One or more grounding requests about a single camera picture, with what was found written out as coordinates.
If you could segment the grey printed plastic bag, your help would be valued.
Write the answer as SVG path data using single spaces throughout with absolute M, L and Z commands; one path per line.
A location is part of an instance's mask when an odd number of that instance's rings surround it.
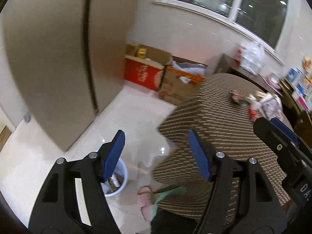
M 264 98 L 259 101 L 260 113 L 268 120 L 277 118 L 280 121 L 284 120 L 282 103 L 276 94 L 267 93 Z

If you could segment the light blue trash bin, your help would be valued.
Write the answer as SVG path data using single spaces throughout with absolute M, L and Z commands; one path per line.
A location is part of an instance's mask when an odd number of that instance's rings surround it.
M 111 177 L 101 184 L 105 197 L 121 193 L 128 182 L 128 169 L 122 159 L 119 159 Z

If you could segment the dark wooden sideboard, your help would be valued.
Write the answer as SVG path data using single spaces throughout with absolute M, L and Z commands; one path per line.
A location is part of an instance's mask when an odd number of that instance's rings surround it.
M 235 59 L 226 54 L 223 54 L 220 58 L 215 72 L 234 74 L 252 82 L 264 92 L 276 92 L 265 82 L 262 76 L 253 75 L 250 72 L 244 70 L 236 63 Z M 289 120 L 293 129 L 297 132 L 311 132 L 311 113 L 304 110 L 304 108 L 299 105 L 299 101 L 295 100 L 292 96 L 292 93 L 295 92 L 295 88 L 287 79 L 281 79 L 278 85 L 280 86 L 280 90 L 276 93 L 280 96 L 284 114 Z

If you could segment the red flat snack packet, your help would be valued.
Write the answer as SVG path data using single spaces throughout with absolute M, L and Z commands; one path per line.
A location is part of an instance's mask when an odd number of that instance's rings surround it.
M 253 108 L 249 108 L 249 119 L 252 122 L 255 122 L 258 118 L 260 118 L 260 114 L 257 110 L 254 110 Z

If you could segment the row of books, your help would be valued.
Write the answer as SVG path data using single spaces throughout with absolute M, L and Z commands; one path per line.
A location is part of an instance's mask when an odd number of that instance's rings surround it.
M 311 83 L 298 68 L 291 68 L 285 77 L 293 86 L 291 96 L 305 110 L 311 112 Z

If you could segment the small dark snack wrapper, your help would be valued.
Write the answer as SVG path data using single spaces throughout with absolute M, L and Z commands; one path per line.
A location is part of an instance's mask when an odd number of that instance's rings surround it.
M 231 91 L 230 99 L 232 103 L 240 105 L 240 106 L 249 106 L 253 102 L 256 101 L 256 98 L 254 97 L 254 95 L 244 96 L 238 91 Z

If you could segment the pink slipper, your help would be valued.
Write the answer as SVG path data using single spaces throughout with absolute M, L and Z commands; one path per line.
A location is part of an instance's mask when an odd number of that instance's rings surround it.
M 140 206 L 140 212 L 145 221 L 152 221 L 152 191 L 148 186 L 141 187 L 137 192 L 137 202 Z

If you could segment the white plastic shopping bag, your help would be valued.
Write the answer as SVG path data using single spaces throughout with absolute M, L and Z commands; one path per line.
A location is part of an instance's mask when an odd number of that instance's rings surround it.
M 244 70 L 258 75 L 263 67 L 264 58 L 263 45 L 253 41 L 241 43 L 235 59 Z

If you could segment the brown cardboard floor box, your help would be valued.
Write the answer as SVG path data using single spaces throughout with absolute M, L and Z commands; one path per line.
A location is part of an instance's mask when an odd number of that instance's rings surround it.
M 206 65 L 139 43 L 128 44 L 125 54 L 165 66 L 157 93 L 161 100 L 173 105 L 182 103 L 208 75 Z

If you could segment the white framed window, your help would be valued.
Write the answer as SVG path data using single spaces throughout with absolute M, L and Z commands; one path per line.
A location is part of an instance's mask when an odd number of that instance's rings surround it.
M 287 24 L 289 0 L 154 0 L 155 5 L 185 10 L 218 22 L 263 45 L 280 65 L 282 34 Z

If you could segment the red cardboard gift box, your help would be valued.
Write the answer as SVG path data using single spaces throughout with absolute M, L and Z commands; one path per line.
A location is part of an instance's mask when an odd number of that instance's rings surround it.
M 164 65 L 152 60 L 125 55 L 124 79 L 158 91 L 164 72 Z

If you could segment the beige refrigerator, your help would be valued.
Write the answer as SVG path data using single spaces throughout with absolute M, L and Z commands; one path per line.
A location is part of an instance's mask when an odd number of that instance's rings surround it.
M 8 66 L 28 111 L 63 151 L 124 86 L 137 0 L 4 0 Z

